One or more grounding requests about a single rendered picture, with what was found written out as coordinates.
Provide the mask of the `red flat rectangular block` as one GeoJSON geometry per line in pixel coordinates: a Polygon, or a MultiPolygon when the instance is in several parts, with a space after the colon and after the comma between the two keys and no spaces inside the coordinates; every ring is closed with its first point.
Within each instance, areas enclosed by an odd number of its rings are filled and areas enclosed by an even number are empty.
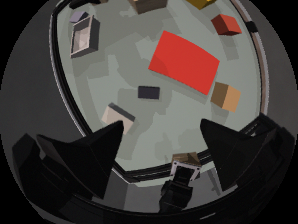
{"type": "Polygon", "coordinates": [[[168,31],[162,32],[149,68],[208,96],[220,60],[205,49],[168,31]]]}

